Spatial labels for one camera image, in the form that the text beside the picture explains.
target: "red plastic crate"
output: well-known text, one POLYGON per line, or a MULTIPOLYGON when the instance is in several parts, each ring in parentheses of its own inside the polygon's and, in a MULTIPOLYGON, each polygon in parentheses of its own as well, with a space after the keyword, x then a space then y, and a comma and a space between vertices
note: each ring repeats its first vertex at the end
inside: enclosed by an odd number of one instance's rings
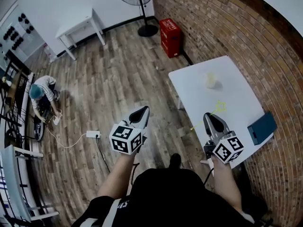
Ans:
POLYGON ((162 48, 169 58, 179 55, 181 46, 181 29, 171 18, 161 20, 159 24, 162 48))

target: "white table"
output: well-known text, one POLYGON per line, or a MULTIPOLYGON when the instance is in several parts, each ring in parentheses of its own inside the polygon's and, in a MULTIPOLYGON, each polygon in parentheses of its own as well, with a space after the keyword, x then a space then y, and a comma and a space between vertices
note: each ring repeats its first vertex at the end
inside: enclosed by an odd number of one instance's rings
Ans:
POLYGON ((55 212, 48 213, 48 214, 30 216, 30 213, 29 213, 30 210, 38 210, 40 208, 39 207, 28 208, 24 202, 23 191, 20 186, 21 181, 20 181, 17 161, 18 161, 18 158, 20 158, 20 160, 28 160, 28 158, 26 158, 24 156, 16 157, 15 156, 16 152, 28 154, 28 155, 31 155, 34 157, 43 157, 43 154, 41 154, 41 153, 24 150, 21 148, 16 148, 12 145, 1 150, 5 183, 7 186, 7 191, 9 192, 11 206, 12 206, 12 209, 13 209, 16 217, 21 216, 23 219, 27 220, 28 222, 31 222, 31 221, 34 221, 37 219, 43 219, 43 218, 48 218, 51 216, 58 215, 59 212, 55 211, 55 212))
POLYGON ((102 38, 102 30, 100 29, 98 23, 93 17, 93 8, 81 8, 76 10, 71 16, 64 19, 64 23, 59 27, 56 38, 63 44, 65 51, 70 55, 70 57, 75 61, 76 58, 71 53, 67 45, 63 42, 62 38, 65 37, 67 41, 70 41, 76 48, 77 45, 71 37, 71 33, 84 27, 86 24, 91 23, 94 30, 96 31, 101 44, 104 46, 105 42, 102 38))
MULTIPOLYGON (((169 78, 193 126, 203 120, 205 113, 212 113, 216 109, 218 100, 226 103, 226 111, 215 114, 227 123, 231 131, 235 131, 244 146, 239 157, 231 162, 232 168, 251 156, 273 136, 272 133, 261 144, 253 144, 247 127, 263 116, 264 111, 249 84, 228 56, 173 71, 169 73, 169 78), (209 72, 217 77, 213 89, 206 88, 203 81, 204 75, 209 72)), ((195 131, 203 147, 209 140, 204 123, 195 127, 195 131)))

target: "power strip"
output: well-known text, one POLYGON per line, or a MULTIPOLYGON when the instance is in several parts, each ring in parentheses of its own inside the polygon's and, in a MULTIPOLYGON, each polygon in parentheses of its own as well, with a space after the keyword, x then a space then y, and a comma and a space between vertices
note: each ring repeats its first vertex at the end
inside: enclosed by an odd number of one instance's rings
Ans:
POLYGON ((60 119, 56 116, 56 117, 53 119, 54 125, 57 126, 59 122, 60 122, 60 119))
POLYGON ((98 138, 100 139, 100 131, 86 131, 87 138, 96 138, 96 135, 98 135, 98 138))

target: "black shirt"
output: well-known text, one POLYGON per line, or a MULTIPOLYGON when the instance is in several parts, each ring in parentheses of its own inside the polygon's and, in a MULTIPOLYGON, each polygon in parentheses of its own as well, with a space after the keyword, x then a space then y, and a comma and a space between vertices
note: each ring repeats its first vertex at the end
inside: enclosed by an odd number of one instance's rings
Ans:
MULTIPOLYGON (((72 225, 88 218, 102 226, 114 199, 93 199, 72 225)), ((140 174, 130 195, 121 199, 116 226, 253 226, 219 195, 205 189, 200 177, 187 169, 149 169, 140 174)))

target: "white cord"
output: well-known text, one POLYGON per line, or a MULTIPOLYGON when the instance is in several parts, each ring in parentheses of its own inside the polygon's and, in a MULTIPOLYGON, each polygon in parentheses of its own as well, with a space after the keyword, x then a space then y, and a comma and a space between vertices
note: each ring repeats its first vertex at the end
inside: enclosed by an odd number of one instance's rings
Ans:
POLYGON ((67 147, 65 147, 63 144, 61 144, 58 140, 57 140, 57 138, 55 137, 55 139, 56 139, 56 141, 57 141, 57 143, 59 144, 59 145, 61 145, 63 148, 65 148, 65 149, 67 149, 67 148, 71 148, 71 147, 73 147, 74 145, 76 145, 78 142, 79 142, 79 140, 82 138, 82 136, 83 135, 86 135, 86 133, 85 134, 82 134, 81 135, 81 137, 77 140, 77 142, 76 143, 74 143, 72 146, 67 146, 67 147))
MULTIPOLYGON (((47 128, 47 130, 48 130, 48 132, 52 135, 52 136, 54 136, 50 131, 49 131, 49 129, 48 129, 48 127, 47 127, 47 125, 46 125, 46 128, 47 128)), ((59 145, 61 145, 63 148, 65 148, 65 149, 67 149, 67 148, 71 148, 71 147, 73 147, 74 145, 76 145, 78 142, 79 142, 79 140, 82 138, 82 136, 83 135, 86 135, 86 133, 85 134, 82 134, 81 136, 80 136, 80 138, 77 140, 77 142, 76 143, 74 143, 72 146, 64 146, 63 144, 61 144, 58 140, 57 140, 57 138, 55 137, 55 139, 56 139, 56 141, 57 141, 57 143, 59 144, 59 145)))

